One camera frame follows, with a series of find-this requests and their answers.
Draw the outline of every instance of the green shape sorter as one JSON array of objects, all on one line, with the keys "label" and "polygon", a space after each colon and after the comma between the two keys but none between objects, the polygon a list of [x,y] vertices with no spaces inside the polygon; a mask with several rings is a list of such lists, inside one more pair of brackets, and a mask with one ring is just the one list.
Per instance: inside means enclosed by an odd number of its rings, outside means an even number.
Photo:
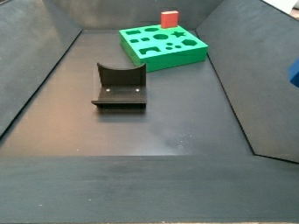
[{"label": "green shape sorter", "polygon": [[147,72],[206,60],[209,46],[181,26],[163,29],[158,24],[119,33],[131,60],[138,67],[146,63]]}]

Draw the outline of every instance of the red cube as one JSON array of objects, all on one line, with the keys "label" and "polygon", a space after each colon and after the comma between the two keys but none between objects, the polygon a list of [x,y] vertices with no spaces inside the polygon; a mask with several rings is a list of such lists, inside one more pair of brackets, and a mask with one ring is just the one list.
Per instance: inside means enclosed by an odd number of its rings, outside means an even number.
[{"label": "red cube", "polygon": [[179,21],[179,11],[178,10],[171,10],[171,11],[165,11],[162,13],[162,28],[171,28],[178,26],[178,21]]}]

